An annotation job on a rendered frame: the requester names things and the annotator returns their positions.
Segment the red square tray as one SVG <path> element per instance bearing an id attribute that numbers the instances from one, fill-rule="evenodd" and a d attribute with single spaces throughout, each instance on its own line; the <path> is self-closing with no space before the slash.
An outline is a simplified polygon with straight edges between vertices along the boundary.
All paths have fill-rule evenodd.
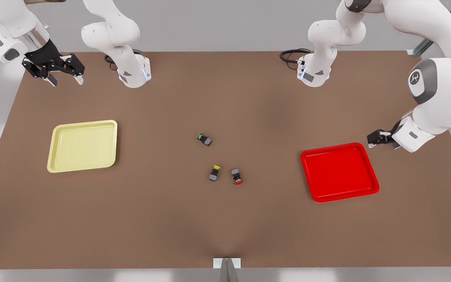
<path id="1" fill-rule="evenodd" d="M 373 167 L 360 143 L 305 150 L 300 159 L 308 190 L 316 202 L 336 201 L 379 191 Z"/>

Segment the pale yellow square tray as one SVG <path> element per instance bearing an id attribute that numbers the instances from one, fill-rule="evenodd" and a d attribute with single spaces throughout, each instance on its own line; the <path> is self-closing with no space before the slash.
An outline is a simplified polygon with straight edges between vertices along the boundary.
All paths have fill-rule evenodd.
<path id="1" fill-rule="evenodd" d="M 107 168 L 115 163 L 118 124 L 115 120 L 58 125 L 52 132 L 50 173 Z"/>

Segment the silver frame post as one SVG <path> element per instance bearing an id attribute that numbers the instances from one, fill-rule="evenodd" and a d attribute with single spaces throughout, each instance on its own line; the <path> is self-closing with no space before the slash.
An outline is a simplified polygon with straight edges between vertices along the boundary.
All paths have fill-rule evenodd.
<path id="1" fill-rule="evenodd" d="M 220 268 L 218 282 L 240 282 L 236 268 L 241 268 L 240 258 L 214 258 L 213 268 Z"/>
<path id="2" fill-rule="evenodd" d="M 428 5 L 427 11 L 422 11 L 415 20 L 415 30 L 411 34 L 424 39 L 412 50 L 407 50 L 409 56 L 420 56 L 432 45 L 437 45 L 444 57 L 451 58 L 451 10 L 439 2 Z"/>

